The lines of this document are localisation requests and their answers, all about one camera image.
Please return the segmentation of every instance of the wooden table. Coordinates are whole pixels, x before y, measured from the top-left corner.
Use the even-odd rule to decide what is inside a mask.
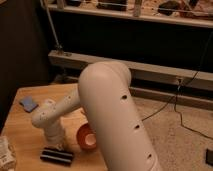
[[[61,118],[66,129],[69,147],[75,153],[75,158],[70,167],[43,162],[39,156],[46,141],[41,129],[32,126],[30,115],[23,110],[19,100],[31,96],[38,104],[45,99],[58,101],[76,84],[50,85],[41,87],[20,88],[17,91],[10,109],[2,135],[6,135],[13,145],[17,157],[17,171],[106,171],[107,168],[99,149],[93,152],[82,151],[76,142],[78,128],[87,122],[80,109]]]

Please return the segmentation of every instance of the hole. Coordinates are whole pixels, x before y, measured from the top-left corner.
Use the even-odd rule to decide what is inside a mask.
[[[127,95],[123,95],[122,97],[121,97],[121,100],[126,100],[127,99]]]
[[[146,162],[147,162],[147,163],[150,163],[151,160],[152,160],[152,154],[149,154],[148,157],[147,157]]]
[[[152,158],[152,154],[149,154],[147,159],[150,160]]]
[[[139,128],[140,128],[140,125],[136,125],[134,129],[137,130]]]

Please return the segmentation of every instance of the robot arm segment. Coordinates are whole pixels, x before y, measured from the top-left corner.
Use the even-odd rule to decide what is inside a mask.
[[[37,128],[46,128],[52,125],[61,116],[78,108],[80,108],[80,99],[78,89],[76,88],[56,104],[42,110],[38,108],[33,114],[31,121]]]
[[[118,62],[99,62],[80,75],[79,96],[110,171],[160,171],[129,92],[131,74]]]

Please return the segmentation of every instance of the black wall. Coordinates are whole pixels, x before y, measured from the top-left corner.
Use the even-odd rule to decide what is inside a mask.
[[[53,13],[66,51],[197,70],[213,29]],[[202,70],[213,72],[213,39]]]
[[[47,84],[49,52],[37,0],[0,5],[0,128],[19,87]]]

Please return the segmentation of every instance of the power cable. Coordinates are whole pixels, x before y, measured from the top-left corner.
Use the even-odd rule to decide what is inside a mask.
[[[200,58],[200,62],[199,62],[198,69],[197,69],[197,71],[195,72],[195,74],[193,75],[193,77],[191,77],[191,79],[189,79],[189,81],[187,81],[184,85],[182,85],[181,80],[178,80],[178,81],[179,81],[179,84],[178,84],[177,90],[176,90],[176,92],[174,93],[174,95],[171,96],[170,99],[169,99],[161,108],[159,108],[156,112],[152,113],[151,115],[149,115],[149,116],[143,118],[142,121],[145,121],[145,120],[147,120],[147,119],[149,119],[149,118],[151,118],[151,117],[157,115],[158,113],[160,113],[160,112],[161,112],[163,109],[165,109],[166,106],[175,98],[175,102],[174,102],[174,111],[180,115],[180,122],[181,122],[180,124],[181,124],[181,126],[182,126],[183,128],[185,128],[185,129],[191,131],[191,132],[194,132],[194,133],[196,133],[196,134],[202,136],[202,137],[205,137],[205,138],[208,138],[208,139],[210,139],[210,140],[213,140],[213,137],[210,137],[210,136],[208,136],[208,135],[206,135],[206,134],[204,134],[204,133],[202,133],[202,132],[200,132],[200,131],[197,131],[197,130],[194,130],[194,129],[192,129],[192,128],[189,128],[189,127],[185,126],[185,125],[183,124],[183,115],[182,115],[182,113],[181,113],[180,111],[177,110],[177,101],[178,101],[179,91],[180,91],[180,89],[181,89],[182,87],[186,87],[187,85],[189,85],[189,84],[195,79],[195,77],[197,76],[197,74],[200,72],[200,70],[201,70],[201,68],[202,68],[202,65],[203,65],[204,58],[205,58],[205,56],[206,56],[206,53],[207,53],[207,50],[208,50],[208,48],[209,48],[209,44],[210,44],[210,41],[211,41],[212,37],[213,37],[213,31],[211,31],[211,33],[210,33],[210,35],[209,35],[209,37],[208,37],[208,39],[207,39],[207,41],[206,41],[206,44],[205,44],[205,46],[204,46],[203,53],[202,53],[201,58]]]

